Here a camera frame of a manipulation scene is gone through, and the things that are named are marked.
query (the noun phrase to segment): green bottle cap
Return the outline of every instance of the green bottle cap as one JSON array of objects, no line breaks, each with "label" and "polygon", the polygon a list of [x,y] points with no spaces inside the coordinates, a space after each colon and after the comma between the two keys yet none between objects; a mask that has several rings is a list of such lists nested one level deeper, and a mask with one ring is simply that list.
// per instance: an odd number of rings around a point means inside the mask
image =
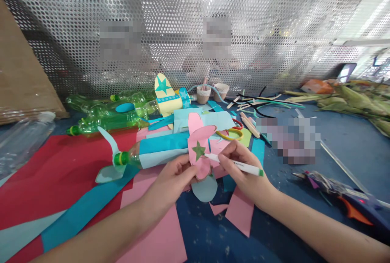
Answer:
[{"label": "green bottle cap", "polygon": [[117,153],[114,156],[114,164],[115,165],[127,165],[129,163],[129,153],[128,152],[121,152]]},{"label": "green bottle cap", "polygon": [[110,96],[110,100],[111,101],[117,101],[117,100],[119,100],[119,96],[117,94],[113,94],[113,95]]},{"label": "green bottle cap", "polygon": [[81,134],[80,128],[78,126],[72,126],[66,130],[66,133],[69,136],[78,136]]}]

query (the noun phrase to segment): forearm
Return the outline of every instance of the forearm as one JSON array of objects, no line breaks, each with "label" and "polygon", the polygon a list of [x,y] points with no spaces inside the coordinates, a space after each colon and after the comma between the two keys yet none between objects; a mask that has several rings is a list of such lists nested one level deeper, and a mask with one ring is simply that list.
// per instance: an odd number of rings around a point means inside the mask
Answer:
[{"label": "forearm", "polygon": [[275,192],[255,204],[287,226],[328,262],[389,262],[390,247],[308,206]]},{"label": "forearm", "polygon": [[158,220],[145,209],[141,198],[38,257],[34,263],[115,262]]}]

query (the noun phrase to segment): paper star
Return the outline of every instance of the paper star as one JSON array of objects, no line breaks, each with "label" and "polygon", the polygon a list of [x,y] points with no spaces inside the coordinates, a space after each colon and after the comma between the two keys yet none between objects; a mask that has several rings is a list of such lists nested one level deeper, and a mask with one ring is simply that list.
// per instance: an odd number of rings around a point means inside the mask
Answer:
[{"label": "paper star", "polygon": [[158,81],[158,87],[156,91],[164,91],[165,94],[167,94],[167,89],[172,88],[170,86],[167,86],[167,79],[165,78],[164,81],[161,82],[160,78],[157,76]]},{"label": "paper star", "polygon": [[196,153],[195,161],[198,161],[198,159],[204,155],[206,147],[201,147],[199,141],[196,141],[196,147],[192,147],[192,150]]}]

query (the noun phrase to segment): paper cup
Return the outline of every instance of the paper cup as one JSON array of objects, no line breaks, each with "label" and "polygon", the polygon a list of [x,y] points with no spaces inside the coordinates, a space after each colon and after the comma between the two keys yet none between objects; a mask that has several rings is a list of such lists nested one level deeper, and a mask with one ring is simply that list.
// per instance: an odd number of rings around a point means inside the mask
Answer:
[{"label": "paper cup", "polygon": [[221,102],[222,100],[224,100],[229,91],[229,88],[230,86],[227,84],[217,83],[215,85],[215,89],[219,92],[219,95],[221,96],[222,99],[218,96],[216,92],[214,92],[214,100],[216,102]]},{"label": "paper cup", "polygon": [[200,104],[206,104],[211,94],[211,87],[205,86],[204,89],[202,90],[202,86],[196,88],[196,98]]}]

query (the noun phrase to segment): bottle cap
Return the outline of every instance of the bottle cap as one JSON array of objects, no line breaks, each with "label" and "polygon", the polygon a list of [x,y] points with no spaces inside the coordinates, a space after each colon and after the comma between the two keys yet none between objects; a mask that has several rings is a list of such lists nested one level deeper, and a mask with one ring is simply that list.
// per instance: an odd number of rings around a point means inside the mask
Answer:
[{"label": "bottle cap", "polygon": [[117,153],[114,156],[114,164],[115,165],[127,165],[129,163],[129,153],[121,152]]},{"label": "bottle cap", "polygon": [[38,115],[38,120],[41,122],[51,122],[55,119],[56,114],[53,112],[42,112]]},{"label": "bottle cap", "polygon": [[110,96],[110,100],[111,101],[117,101],[117,100],[119,100],[119,96],[117,94],[113,94],[113,95]]},{"label": "bottle cap", "polygon": [[78,136],[81,134],[80,128],[78,126],[72,126],[66,130],[68,136]]}]

